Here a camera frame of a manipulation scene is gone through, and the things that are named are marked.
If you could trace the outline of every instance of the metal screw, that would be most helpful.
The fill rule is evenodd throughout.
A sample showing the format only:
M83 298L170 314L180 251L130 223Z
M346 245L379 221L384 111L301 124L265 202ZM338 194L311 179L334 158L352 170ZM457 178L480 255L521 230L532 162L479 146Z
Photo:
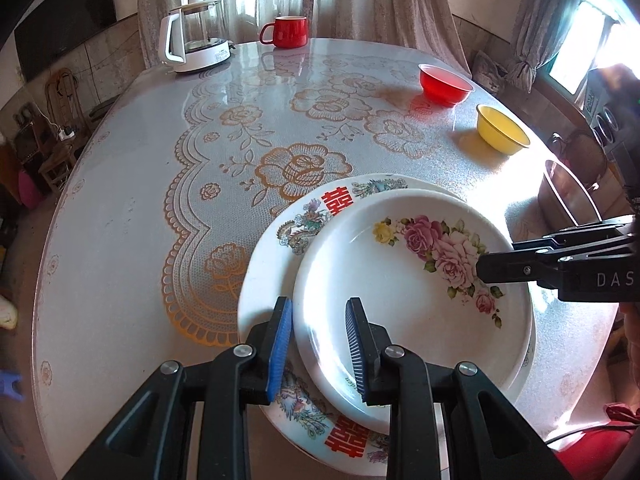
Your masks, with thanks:
M165 375L175 374L180 368L180 365L176 361L165 361L160 365L160 372Z
M389 345L385 348L385 354L394 359L398 359L404 355L404 348L398 345Z
M458 370L460 371L461 374L467 375L469 377L474 376L475 374L478 373L478 367L475 364L470 363L468 361L465 361L464 363L460 363L458 365Z
M238 357L249 357L254 353L254 349L251 345L238 345L234 348L234 354Z

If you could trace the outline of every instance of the floor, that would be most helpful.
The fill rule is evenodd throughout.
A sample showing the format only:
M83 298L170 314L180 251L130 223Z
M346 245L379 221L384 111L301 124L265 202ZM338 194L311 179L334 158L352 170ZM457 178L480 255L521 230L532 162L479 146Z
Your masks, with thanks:
M30 382L34 291L40 257L55 206L54 197L49 196L36 210L23 213L17 238L8 251L0 274L0 290L8 291L7 294L11 294L12 301L18 308L17 328L11 332L0 330L0 369L22 374L21 387L25 396L23 402L0 397L0 420L14 450L37 480L55 480L40 437L31 400ZM602 406L612 401L606 362L602 360L578 406L568 416L567 426L559 433L569 431L572 427L606 420Z

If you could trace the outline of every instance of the white kettle handle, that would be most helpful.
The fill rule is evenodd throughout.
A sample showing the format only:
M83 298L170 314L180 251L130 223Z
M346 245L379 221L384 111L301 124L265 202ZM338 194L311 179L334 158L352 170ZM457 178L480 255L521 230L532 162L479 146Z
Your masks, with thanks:
M170 40L173 40L174 52L169 52ZM184 64L187 62L184 54L184 37L182 35L182 20L180 11L172 12L162 19L160 24L160 45L158 56L168 64Z

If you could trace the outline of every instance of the floral plate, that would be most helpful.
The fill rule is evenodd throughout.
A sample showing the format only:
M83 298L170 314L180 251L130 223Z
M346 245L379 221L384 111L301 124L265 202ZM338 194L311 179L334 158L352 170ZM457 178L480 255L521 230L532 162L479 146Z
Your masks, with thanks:
M335 180L294 202L266 229L258 241L244 278L238 302L240 341L251 327L268 320L279 295L291 297L302 256L314 237L342 208L363 198L392 189L430 189L453 193L427 182L397 174L365 174ZM348 195L330 198L337 190ZM530 371L535 346L532 331L529 352L522 370L506 396L512 402L520 394ZM363 428L343 416L327 402L313 384L291 341L282 390L276 401L263 406L271 423L292 444L333 468L348 474L385 476L388 436ZM441 456L447 466L447 457Z
M313 382L340 412L388 433L390 410L367 406L354 384L344 322L354 296L370 322L425 361L471 361L502 390L513 383L531 332L526 283L485 285L476 262L511 244L457 198L398 189L349 208L309 247L293 291L293 327Z

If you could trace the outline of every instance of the blue object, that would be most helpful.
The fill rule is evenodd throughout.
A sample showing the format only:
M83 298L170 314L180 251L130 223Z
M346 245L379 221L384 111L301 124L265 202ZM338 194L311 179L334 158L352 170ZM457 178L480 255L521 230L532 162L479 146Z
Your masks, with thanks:
M344 322L347 328L347 339L349 341L349 352L351 353L351 363L353 364L353 377L356 379L358 393L363 396L366 393L367 377L362 359L362 342L358 333L356 314L352 300L347 301L344 312Z
M278 298L278 301L280 300L284 300L284 306L282 307L282 316L280 317L271 357L269 358L269 378L267 379L267 398L269 402L273 402L280 391L282 373L287 359L287 349L289 348L289 337L291 336L291 300L289 298Z
M0 370L0 395L5 395L15 400L24 400L24 396L14 389L14 384L21 380L22 377L19 374Z

